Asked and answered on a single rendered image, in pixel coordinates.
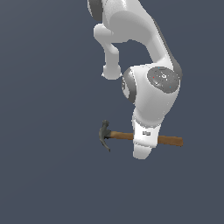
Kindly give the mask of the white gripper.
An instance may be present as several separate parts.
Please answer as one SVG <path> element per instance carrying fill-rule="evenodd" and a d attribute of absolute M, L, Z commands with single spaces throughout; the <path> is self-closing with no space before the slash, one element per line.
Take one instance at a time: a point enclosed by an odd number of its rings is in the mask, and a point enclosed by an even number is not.
<path fill-rule="evenodd" d="M 132 116 L 134 158 L 146 159 L 151 150 L 157 147 L 162 121 L 162 119 L 144 121 L 138 119 L 135 115 Z"/>

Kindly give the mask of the wooden handled claw hammer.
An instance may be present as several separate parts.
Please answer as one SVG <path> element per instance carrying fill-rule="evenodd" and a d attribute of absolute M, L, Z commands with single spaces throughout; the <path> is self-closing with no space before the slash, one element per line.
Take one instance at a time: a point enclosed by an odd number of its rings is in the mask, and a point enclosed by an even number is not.
<path fill-rule="evenodd" d="M 105 143 L 105 139 L 114 138 L 114 139 L 127 139 L 132 140 L 133 134 L 132 133 L 123 133 L 123 132 L 117 132 L 117 131 L 111 131 L 108 129 L 109 121 L 103 120 L 102 126 L 99 130 L 99 139 L 102 143 L 102 145 L 110 151 L 110 148 Z M 159 136 L 157 138 L 157 142 L 159 144 L 169 144 L 169 145 L 176 145 L 176 146 L 182 146 L 183 139 L 181 137 L 177 136 Z"/>

